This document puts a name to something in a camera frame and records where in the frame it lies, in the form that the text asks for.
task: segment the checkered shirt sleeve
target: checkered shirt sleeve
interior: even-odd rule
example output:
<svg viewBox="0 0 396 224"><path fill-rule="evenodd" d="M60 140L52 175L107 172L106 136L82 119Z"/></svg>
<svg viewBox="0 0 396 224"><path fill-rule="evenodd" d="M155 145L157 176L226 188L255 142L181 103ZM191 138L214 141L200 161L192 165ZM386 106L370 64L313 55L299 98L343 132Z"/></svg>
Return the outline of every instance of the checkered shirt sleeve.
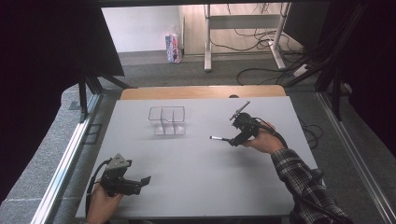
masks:
<svg viewBox="0 0 396 224"><path fill-rule="evenodd" d="M292 149L281 149L271 155L276 172L290 192L294 192L311 203L331 211L339 217L347 215L336 205L336 201L328 194L322 184L323 172L310 169ZM302 223L337 223L317 209L294 200L292 213Z"/></svg>

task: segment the hand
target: hand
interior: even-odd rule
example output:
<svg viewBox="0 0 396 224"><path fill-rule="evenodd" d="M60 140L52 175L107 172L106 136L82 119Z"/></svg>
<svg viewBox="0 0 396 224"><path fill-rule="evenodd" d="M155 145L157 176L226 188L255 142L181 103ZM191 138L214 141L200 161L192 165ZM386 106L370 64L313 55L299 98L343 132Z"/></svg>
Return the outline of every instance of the hand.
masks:
<svg viewBox="0 0 396 224"><path fill-rule="evenodd" d="M269 122L260 122L260 124L275 129L275 127ZM274 152L285 148L285 146L283 146L277 137L262 128L259 129L257 137L255 137L253 140L247 140L242 145L244 147L254 147L260 152L269 154L273 154Z"/></svg>
<svg viewBox="0 0 396 224"><path fill-rule="evenodd" d="M100 183L97 183L91 196L90 210L87 215L88 223L106 223L116 211L122 197L123 194L116 194L114 197L108 196Z"/></svg>

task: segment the white tabletop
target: white tabletop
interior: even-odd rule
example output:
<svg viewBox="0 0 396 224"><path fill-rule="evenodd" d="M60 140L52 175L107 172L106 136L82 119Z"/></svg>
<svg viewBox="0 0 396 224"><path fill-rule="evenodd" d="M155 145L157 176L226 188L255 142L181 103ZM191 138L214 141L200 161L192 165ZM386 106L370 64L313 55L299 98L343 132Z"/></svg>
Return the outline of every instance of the white tabletop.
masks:
<svg viewBox="0 0 396 224"><path fill-rule="evenodd" d="M289 148L317 168L288 96L117 101L94 170L120 153L133 160L126 179L140 181L151 175L151 182L140 195L125 196L114 217L287 215L294 202L270 155L209 139L210 135L233 138L240 133L229 118L247 100L251 103L244 112L270 121ZM186 134L154 135L149 122L153 106L184 106ZM85 200L81 200L76 216L85 217L84 209Z"/></svg>

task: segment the clear plastic box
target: clear plastic box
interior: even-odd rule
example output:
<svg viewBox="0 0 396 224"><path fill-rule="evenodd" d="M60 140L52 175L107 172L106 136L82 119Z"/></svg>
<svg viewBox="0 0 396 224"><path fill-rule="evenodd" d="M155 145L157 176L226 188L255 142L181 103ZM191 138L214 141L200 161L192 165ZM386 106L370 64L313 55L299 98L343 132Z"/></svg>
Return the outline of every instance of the clear plastic box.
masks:
<svg viewBox="0 0 396 224"><path fill-rule="evenodd" d="M148 119L155 134L186 134L184 106L154 106Z"/></svg>

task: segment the white wall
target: white wall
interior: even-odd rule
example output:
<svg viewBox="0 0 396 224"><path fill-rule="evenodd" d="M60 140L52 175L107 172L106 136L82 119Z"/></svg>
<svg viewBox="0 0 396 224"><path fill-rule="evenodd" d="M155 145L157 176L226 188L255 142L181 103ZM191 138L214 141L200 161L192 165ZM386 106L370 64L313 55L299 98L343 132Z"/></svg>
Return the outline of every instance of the white wall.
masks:
<svg viewBox="0 0 396 224"><path fill-rule="evenodd" d="M165 36L179 26L177 6L102 8L117 52L166 49Z"/></svg>

